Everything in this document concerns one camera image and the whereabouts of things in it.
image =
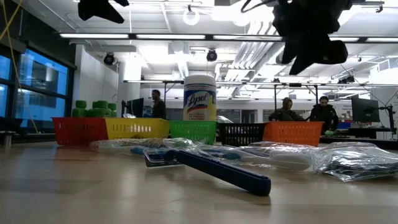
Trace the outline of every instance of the green basket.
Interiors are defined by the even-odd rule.
[[[216,138],[216,121],[169,121],[172,138],[186,138],[212,145]]]

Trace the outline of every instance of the woman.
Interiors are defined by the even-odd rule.
[[[270,120],[276,119],[278,121],[305,121],[304,118],[300,117],[294,111],[292,111],[293,101],[286,97],[282,101],[282,108],[277,109],[270,115]]]

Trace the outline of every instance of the computer monitor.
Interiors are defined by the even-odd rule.
[[[125,102],[125,108],[126,110],[124,110],[123,108],[122,113],[133,114],[136,118],[141,118],[142,113],[144,111],[144,99],[139,98],[136,100],[127,101]]]
[[[379,102],[377,100],[366,100],[352,98],[353,121],[380,122]]]

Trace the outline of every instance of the black basket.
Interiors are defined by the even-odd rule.
[[[261,124],[228,124],[218,123],[221,143],[229,146],[247,146],[262,141],[265,123]]]

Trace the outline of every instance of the yellow basket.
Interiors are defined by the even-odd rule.
[[[169,122],[159,118],[105,118],[109,139],[167,138]]]

